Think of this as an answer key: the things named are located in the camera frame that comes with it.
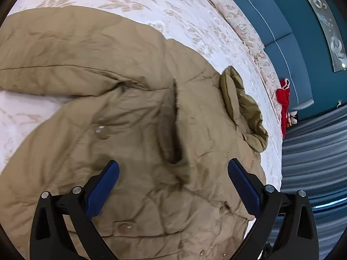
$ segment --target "curtain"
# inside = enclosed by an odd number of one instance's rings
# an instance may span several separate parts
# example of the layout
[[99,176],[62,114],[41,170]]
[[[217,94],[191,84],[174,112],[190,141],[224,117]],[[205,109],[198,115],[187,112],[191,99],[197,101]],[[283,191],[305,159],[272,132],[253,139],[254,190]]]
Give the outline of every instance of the curtain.
[[[287,132],[282,175],[281,192],[307,192],[324,259],[347,226],[347,105]],[[279,217],[274,225],[272,244],[282,220]]]

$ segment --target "floral pillow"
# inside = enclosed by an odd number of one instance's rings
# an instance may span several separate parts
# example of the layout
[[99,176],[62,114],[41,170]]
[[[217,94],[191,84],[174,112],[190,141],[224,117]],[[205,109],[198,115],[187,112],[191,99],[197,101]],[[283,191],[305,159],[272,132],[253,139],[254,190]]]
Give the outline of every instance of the floral pillow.
[[230,26],[246,43],[253,56],[261,53],[264,45],[247,17],[233,0],[210,0]]

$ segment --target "teal wall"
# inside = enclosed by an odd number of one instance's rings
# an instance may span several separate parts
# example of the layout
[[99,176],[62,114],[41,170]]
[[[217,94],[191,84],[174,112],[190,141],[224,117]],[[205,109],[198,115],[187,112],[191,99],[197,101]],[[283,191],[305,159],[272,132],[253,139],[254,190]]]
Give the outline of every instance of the teal wall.
[[[314,104],[299,111],[300,119],[314,117],[334,108],[338,100],[347,102],[347,71],[334,73],[330,51],[322,27],[307,0],[274,0],[293,30],[311,82]],[[327,0],[347,47],[347,22],[337,7]]]

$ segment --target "mattress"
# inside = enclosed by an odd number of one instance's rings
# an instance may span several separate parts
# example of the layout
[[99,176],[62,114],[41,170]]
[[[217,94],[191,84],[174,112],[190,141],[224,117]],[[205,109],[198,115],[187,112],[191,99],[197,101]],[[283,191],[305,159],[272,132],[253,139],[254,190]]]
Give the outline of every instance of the mattress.
[[[282,133],[249,49],[208,0],[18,0],[9,15],[38,7],[78,5],[97,8],[148,24],[166,39],[175,39],[199,52],[221,73],[232,65],[241,75],[246,93],[258,103],[269,133],[261,166],[268,184],[281,186]],[[0,171],[25,137],[72,98],[0,91]]]

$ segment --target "upholstered headboard panel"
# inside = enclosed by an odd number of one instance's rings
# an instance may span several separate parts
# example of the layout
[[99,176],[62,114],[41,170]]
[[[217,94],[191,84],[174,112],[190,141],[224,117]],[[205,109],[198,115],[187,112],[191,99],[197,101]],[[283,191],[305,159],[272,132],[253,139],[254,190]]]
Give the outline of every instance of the upholstered headboard panel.
[[290,108],[313,104],[305,61],[286,18],[274,0],[234,0],[258,32],[279,78],[291,82]]

